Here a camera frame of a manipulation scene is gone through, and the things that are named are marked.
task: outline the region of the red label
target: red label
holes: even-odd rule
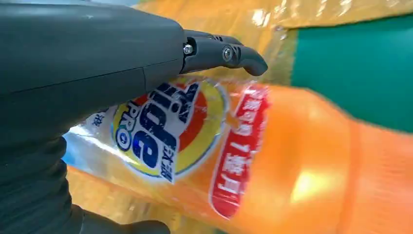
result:
[[[241,202],[249,179],[249,165],[259,150],[268,107],[267,90],[254,86],[244,91],[235,117],[240,127],[230,130],[215,171],[210,200],[212,207],[225,218],[232,217]]]

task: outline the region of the green surface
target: green surface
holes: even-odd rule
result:
[[[413,132],[413,15],[301,29],[291,84],[356,118]]]

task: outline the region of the orange detergent bottle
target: orange detergent bottle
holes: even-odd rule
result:
[[[89,173],[229,233],[413,233],[413,136],[307,90],[184,77],[66,138]]]

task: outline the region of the bolt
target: bolt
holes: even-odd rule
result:
[[[222,50],[222,58],[228,62],[231,60],[232,58],[232,49],[228,46],[224,47],[224,49]]]
[[[192,45],[185,45],[184,46],[184,54],[190,55],[193,52],[193,47]]]

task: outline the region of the yellow circle logo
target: yellow circle logo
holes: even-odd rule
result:
[[[214,147],[227,103],[226,94],[210,82],[164,83],[119,106],[113,138],[139,173],[173,183]]]

